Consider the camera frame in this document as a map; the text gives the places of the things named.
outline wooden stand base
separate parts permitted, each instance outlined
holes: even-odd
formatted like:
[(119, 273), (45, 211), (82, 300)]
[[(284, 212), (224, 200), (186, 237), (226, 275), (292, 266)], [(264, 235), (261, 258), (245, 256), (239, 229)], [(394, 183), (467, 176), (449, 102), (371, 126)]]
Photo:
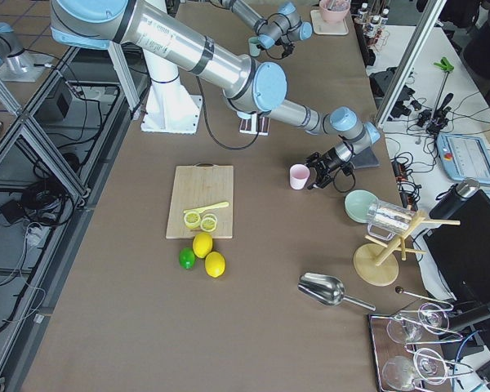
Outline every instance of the wooden stand base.
[(358, 248), (354, 254), (354, 268), (362, 280), (374, 286), (388, 286), (399, 274), (399, 264), (390, 254), (383, 264), (376, 266), (374, 260), (385, 249), (375, 243), (367, 243)]

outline brown table surface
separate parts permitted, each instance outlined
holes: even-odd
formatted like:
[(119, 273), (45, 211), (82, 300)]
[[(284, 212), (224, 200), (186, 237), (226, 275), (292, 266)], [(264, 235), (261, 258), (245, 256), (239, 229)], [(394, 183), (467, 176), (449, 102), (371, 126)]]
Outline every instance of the brown table surface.
[[(310, 8), (299, 11), (310, 19)], [(234, 53), (247, 50), (251, 33), (228, 11), (188, 3), (178, 18)], [(323, 111), (348, 105), (363, 120), (375, 113), (353, 32), (350, 24), (348, 36), (297, 43), (281, 61), (289, 99)], [(193, 77), (182, 82), (198, 93)], [(221, 91), (203, 85), (212, 130), (230, 145), (247, 143)], [(313, 271), (339, 277), (383, 314), (410, 300), (355, 273), (366, 226), (345, 214), (343, 194), (289, 187), (293, 163), (338, 140), (272, 122), (268, 137), (229, 152), (202, 122), (196, 136), (143, 133), (134, 122), (22, 390), (374, 390), (365, 309), (327, 307), (297, 289)], [(357, 171), (356, 188), (397, 203), (383, 140), (375, 151), (381, 167)], [(219, 279), (202, 261), (182, 269), (178, 253), (191, 242), (165, 239), (175, 167), (195, 163), (234, 165), (234, 238), (215, 242), (227, 260)], [(422, 292), (417, 263), (400, 264), (396, 284)]]

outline lime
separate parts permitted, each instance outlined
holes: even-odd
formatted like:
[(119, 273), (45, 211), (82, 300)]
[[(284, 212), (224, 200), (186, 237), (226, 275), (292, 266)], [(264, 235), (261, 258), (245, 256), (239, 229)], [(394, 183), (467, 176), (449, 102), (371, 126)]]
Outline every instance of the lime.
[(196, 211), (188, 211), (183, 215), (185, 226), (189, 229), (196, 229), (199, 226), (201, 218)]
[(225, 272), (225, 258), (218, 252), (211, 252), (205, 259), (207, 275), (217, 278)]
[(218, 224), (218, 218), (216, 218), (216, 215), (206, 214), (202, 218), (202, 222), (200, 223), (199, 227), (201, 230), (211, 233), (214, 230), (216, 230), (217, 224)]
[(209, 233), (196, 234), (193, 241), (194, 254), (204, 259), (212, 250), (212, 237)]
[(186, 270), (190, 270), (196, 263), (196, 256), (190, 247), (184, 247), (180, 251), (180, 265)]

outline wooden cutting board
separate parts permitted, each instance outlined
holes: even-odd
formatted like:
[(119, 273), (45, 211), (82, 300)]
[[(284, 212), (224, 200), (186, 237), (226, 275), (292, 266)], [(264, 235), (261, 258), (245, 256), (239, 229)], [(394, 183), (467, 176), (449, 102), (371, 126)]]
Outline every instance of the wooden cutting board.
[(201, 230), (188, 229), (183, 221), (183, 211), (229, 202), (226, 208), (208, 210), (218, 218), (213, 238), (232, 238), (234, 167), (232, 166), (178, 166), (174, 175), (171, 206), (167, 221), (166, 238), (193, 238)]

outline green clip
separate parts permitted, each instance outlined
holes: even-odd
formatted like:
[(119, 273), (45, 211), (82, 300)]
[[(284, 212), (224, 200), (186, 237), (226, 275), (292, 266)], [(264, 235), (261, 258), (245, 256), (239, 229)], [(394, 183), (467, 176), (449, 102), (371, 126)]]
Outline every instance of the green clip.
[(434, 63), (434, 65), (444, 72), (450, 73), (454, 70), (454, 66), (450, 64), (450, 61), (446, 57), (443, 57), (439, 63)]

